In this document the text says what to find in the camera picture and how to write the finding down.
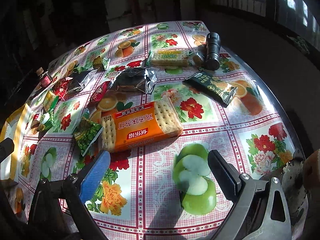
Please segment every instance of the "silver foil snack package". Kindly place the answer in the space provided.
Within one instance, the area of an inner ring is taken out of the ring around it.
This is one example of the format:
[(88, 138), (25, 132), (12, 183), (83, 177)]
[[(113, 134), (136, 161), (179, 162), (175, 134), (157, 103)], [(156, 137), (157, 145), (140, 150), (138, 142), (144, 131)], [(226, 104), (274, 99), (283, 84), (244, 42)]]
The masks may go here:
[(73, 79), (68, 83), (67, 94), (73, 95), (82, 91), (93, 78), (97, 70), (86, 70), (81, 73), (73, 72), (70, 77)]
[(157, 81), (156, 68), (135, 67), (121, 71), (108, 86), (108, 90), (137, 92), (151, 95)]

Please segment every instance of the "snack package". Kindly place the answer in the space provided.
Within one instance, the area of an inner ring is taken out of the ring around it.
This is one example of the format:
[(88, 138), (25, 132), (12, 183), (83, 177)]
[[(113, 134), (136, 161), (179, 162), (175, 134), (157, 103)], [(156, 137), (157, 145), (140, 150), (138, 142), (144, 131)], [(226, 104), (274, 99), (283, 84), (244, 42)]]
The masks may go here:
[(119, 73), (108, 86), (111, 91), (142, 91), (151, 95), (157, 82), (156, 69), (148, 67), (127, 68)]
[(82, 71), (80, 74), (73, 72), (70, 77), (73, 79), (69, 82), (67, 87), (68, 95), (76, 94), (82, 91), (90, 82), (97, 70)]
[(103, 127), (95, 122), (89, 121), (84, 116), (81, 118), (79, 125), (72, 133), (76, 143), (80, 148), (81, 155), (84, 156), (89, 147), (94, 143), (102, 132)]
[(107, 88), (108, 88), (109, 83), (110, 83), (110, 81), (105, 81), (100, 86), (98, 86), (96, 91), (92, 94), (88, 106), (93, 106), (96, 103), (101, 101), (104, 94), (107, 92)]
[(65, 94), (67, 93), (67, 87), (70, 79), (66, 80), (66, 78), (61, 78), (57, 83), (52, 87), (52, 92), (58, 96), (60, 99), (63, 99)]
[(106, 71), (108, 69), (109, 62), (110, 58), (98, 56), (93, 60), (92, 67), (98, 71)]
[(38, 132), (49, 130), (53, 126), (53, 111), (41, 115), (40, 124), (36, 129)]
[(189, 53), (189, 50), (151, 51), (149, 52), (146, 66), (188, 67)]
[(58, 100), (59, 96), (56, 96), (51, 90), (48, 90), (43, 100), (43, 107), (45, 111), (51, 112), (55, 108)]
[(238, 89), (238, 87), (233, 87), (229, 83), (221, 81), (219, 78), (213, 77), (205, 71), (195, 73), (193, 76), (184, 80), (183, 83), (203, 92), (223, 107), (229, 105)]
[(111, 153), (179, 136), (183, 132), (169, 98), (102, 117), (100, 123), (103, 126), (100, 149)]

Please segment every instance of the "printed pink flower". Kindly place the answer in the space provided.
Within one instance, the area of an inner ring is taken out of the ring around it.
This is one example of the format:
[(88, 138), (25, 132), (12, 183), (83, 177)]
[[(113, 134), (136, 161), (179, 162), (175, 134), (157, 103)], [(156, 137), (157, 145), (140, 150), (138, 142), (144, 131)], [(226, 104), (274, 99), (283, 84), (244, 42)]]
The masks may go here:
[(176, 45), (178, 44), (178, 43), (177, 43), (175, 40), (173, 40), (173, 39), (165, 40), (165, 42), (166, 42), (166, 43), (169, 43), (170, 46), (172, 46), (172, 45), (176, 46)]
[(130, 68), (139, 67), (141, 65), (142, 60), (132, 61), (127, 64)]
[(125, 66), (115, 67), (115, 71), (123, 71), (125, 70)]
[(265, 153), (258, 151), (258, 153), (253, 156), (253, 162), (256, 165), (254, 171), (259, 175), (269, 173), (272, 170), (271, 162), (274, 157), (275, 155), (271, 151), (266, 151)]
[(156, 41), (164, 41), (166, 39), (165, 35), (159, 35), (156, 37)]
[(288, 136), (285, 130), (283, 129), (282, 123), (276, 123), (274, 125), (271, 125), (269, 128), (269, 135), (273, 136), (278, 141), (281, 141), (282, 139)]
[(167, 91), (163, 91), (161, 93), (161, 97), (170, 98), (171, 102), (175, 105), (182, 98), (182, 95), (178, 92), (177, 89), (172, 88), (172, 89), (168, 89)]
[(63, 129), (65, 131), (66, 128), (70, 125), (70, 122), (71, 122), (71, 114), (68, 114), (62, 119), (60, 129)]
[(74, 105), (73, 105), (73, 110), (77, 110), (80, 106), (80, 101), (76, 102)]

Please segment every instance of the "green snack packet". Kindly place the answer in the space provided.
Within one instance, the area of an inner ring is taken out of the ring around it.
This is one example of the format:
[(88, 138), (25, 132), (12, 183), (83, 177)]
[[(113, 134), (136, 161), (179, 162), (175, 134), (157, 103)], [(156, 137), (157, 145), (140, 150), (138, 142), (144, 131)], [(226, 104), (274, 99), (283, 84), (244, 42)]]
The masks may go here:
[(92, 122), (85, 117), (81, 118), (79, 125), (72, 134), (76, 139), (82, 156), (86, 154), (87, 150), (98, 138), (102, 130), (102, 125)]
[(45, 131), (49, 130), (53, 126), (54, 120), (53, 120), (53, 112), (42, 114), (40, 117), (40, 124), (37, 128), (37, 131)]
[(205, 71), (195, 73), (184, 80), (183, 83), (203, 92), (223, 107), (229, 105), (238, 89), (238, 87), (233, 87), (229, 83), (213, 77)]
[(98, 69), (98, 71), (106, 71), (109, 66), (109, 62), (109, 58), (98, 56), (93, 60), (92, 67), (93, 69)]
[(59, 100), (59, 96), (56, 96), (51, 90), (48, 90), (43, 100), (43, 107), (45, 111), (47, 113), (51, 112), (55, 108), (58, 100)]

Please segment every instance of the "cracker package with green label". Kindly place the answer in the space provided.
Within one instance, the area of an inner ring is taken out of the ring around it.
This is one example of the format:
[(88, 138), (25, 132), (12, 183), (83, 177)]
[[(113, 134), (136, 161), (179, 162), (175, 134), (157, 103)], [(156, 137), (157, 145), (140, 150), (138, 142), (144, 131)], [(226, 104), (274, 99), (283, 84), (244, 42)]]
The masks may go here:
[(205, 71), (195, 73), (183, 83), (208, 95), (223, 107), (229, 105), (238, 89)]
[(84, 156), (92, 143), (102, 132), (102, 125), (88, 120), (82, 116), (79, 125), (73, 132), (73, 137), (80, 148), (81, 155)]

